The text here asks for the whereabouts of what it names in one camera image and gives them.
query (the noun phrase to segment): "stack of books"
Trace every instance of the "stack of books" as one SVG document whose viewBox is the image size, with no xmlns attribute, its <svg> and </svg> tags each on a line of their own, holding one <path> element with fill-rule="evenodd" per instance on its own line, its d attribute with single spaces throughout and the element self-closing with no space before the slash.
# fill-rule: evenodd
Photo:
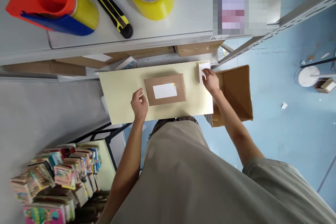
<svg viewBox="0 0 336 224">
<path fill-rule="evenodd" d="M 10 179 L 16 198 L 24 204 L 26 223 L 74 221 L 75 209 L 100 191 L 101 163 L 98 145 L 85 143 L 59 145 L 36 156 L 21 175 Z"/>
</svg>

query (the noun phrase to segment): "small box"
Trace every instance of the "small box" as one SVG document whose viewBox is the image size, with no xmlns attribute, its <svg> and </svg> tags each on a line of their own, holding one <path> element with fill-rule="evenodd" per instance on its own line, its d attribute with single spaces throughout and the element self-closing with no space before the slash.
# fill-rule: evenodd
<svg viewBox="0 0 336 224">
<path fill-rule="evenodd" d="M 253 120 L 253 109 L 250 93 L 250 67 L 239 66 L 215 74 L 219 80 L 219 88 L 241 121 Z M 212 127 L 224 126 L 218 105 L 213 103 L 213 114 L 204 115 Z"/>
<path fill-rule="evenodd" d="M 330 93 L 335 87 L 336 82 L 333 78 L 319 80 L 314 86 L 319 93 Z"/>
<path fill-rule="evenodd" d="M 183 74 L 145 79 L 144 82 L 150 106 L 187 100 Z"/>
<path fill-rule="evenodd" d="M 115 68 L 115 70 L 126 70 L 131 68 L 137 61 L 129 56 L 124 62 L 122 62 L 119 66 Z"/>
</svg>

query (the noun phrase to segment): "person's right hand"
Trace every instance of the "person's right hand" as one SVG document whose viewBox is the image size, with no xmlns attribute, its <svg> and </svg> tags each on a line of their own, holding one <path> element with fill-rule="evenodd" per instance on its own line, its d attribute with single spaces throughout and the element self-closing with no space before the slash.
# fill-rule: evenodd
<svg viewBox="0 0 336 224">
<path fill-rule="evenodd" d="M 205 77 L 202 76 L 203 84 L 209 93 L 213 96 L 215 92 L 220 91 L 218 77 L 211 69 L 205 68 L 202 71 L 205 74 Z"/>
<path fill-rule="evenodd" d="M 131 106 L 134 111 L 134 118 L 140 121 L 145 121 L 148 111 L 148 104 L 145 96 L 142 94 L 142 88 L 134 92 Z"/>
</svg>

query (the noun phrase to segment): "cardboard flap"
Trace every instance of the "cardboard flap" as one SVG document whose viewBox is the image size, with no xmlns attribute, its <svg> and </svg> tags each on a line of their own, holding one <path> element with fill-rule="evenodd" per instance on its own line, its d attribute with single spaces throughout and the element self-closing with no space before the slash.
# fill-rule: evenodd
<svg viewBox="0 0 336 224">
<path fill-rule="evenodd" d="M 222 74 L 223 93 L 242 121 L 253 119 L 248 65 L 216 72 Z"/>
</svg>

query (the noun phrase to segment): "small cardboard box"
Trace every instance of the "small cardboard box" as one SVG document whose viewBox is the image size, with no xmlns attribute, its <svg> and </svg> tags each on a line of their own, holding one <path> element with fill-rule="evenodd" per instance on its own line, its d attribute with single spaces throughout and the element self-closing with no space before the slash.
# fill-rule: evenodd
<svg viewBox="0 0 336 224">
<path fill-rule="evenodd" d="M 250 67 L 239 66 L 215 72 L 219 79 L 219 87 L 241 121 L 253 120 L 253 109 L 250 93 Z M 204 115 L 212 127 L 224 126 L 216 103 L 213 114 Z"/>
<path fill-rule="evenodd" d="M 186 44 L 186 45 L 178 45 L 174 46 L 176 53 L 179 54 L 180 57 L 187 57 L 192 55 L 206 54 L 212 53 L 224 43 L 225 40 L 220 41 L 209 41 L 204 43 L 196 43 L 196 44 Z"/>
<path fill-rule="evenodd" d="M 37 61 L 21 64 L 13 64 L 5 66 L 5 69 L 10 72 L 21 72 L 31 74 L 60 74 L 71 76 L 86 76 L 84 66 L 72 65 L 55 60 Z"/>
<path fill-rule="evenodd" d="M 145 79 L 144 82 L 150 106 L 187 100 L 183 74 Z"/>
<path fill-rule="evenodd" d="M 314 88 L 319 93 L 330 93 L 335 87 L 336 82 L 333 78 L 324 78 L 322 80 L 319 80 L 314 86 Z"/>
</svg>

